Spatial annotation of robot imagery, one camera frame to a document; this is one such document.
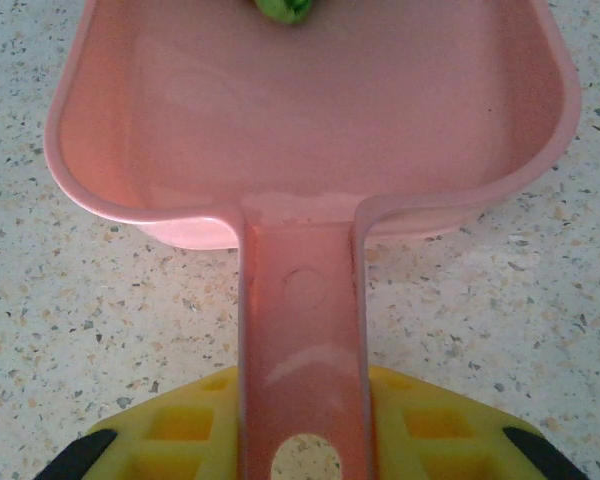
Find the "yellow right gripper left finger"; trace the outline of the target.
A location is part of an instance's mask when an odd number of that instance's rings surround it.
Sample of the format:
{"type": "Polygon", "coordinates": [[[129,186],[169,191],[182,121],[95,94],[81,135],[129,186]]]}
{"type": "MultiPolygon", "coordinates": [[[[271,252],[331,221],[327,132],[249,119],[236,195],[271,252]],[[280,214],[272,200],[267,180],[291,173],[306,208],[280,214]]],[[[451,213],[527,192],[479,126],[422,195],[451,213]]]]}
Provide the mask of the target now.
{"type": "Polygon", "coordinates": [[[238,480],[237,385],[226,368],[103,419],[33,480],[238,480]]]}

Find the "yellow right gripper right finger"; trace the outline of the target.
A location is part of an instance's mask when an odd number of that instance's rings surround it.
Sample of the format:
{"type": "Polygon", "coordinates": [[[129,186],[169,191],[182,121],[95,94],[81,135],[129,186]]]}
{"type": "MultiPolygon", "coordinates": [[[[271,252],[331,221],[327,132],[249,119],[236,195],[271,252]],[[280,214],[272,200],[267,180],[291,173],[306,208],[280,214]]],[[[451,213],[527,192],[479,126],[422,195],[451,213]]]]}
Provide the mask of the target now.
{"type": "Polygon", "coordinates": [[[387,368],[369,376],[377,480],[590,480],[516,416],[387,368]]]}

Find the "pink plastic dustpan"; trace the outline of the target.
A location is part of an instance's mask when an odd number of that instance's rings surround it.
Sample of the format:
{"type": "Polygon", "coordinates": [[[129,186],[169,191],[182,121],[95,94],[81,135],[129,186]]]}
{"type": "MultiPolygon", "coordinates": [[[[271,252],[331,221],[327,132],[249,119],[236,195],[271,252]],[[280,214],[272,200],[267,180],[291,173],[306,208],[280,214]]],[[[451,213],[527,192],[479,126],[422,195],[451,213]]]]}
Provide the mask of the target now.
{"type": "Polygon", "coordinates": [[[44,135],[83,208],[237,248],[238,480],[313,434],[377,480],[364,242],[459,227],[550,169],[575,65],[547,0],[86,0],[44,135]]]}

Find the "green crumpled paper scrap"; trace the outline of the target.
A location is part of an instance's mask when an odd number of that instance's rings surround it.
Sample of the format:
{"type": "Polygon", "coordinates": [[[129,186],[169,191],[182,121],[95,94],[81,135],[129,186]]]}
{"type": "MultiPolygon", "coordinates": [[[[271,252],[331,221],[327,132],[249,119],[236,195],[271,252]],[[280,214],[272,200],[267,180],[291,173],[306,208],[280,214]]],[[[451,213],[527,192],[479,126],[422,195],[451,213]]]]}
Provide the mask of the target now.
{"type": "Polygon", "coordinates": [[[283,25],[296,25],[302,22],[313,6],[313,0],[251,0],[251,2],[264,17],[283,25]]]}

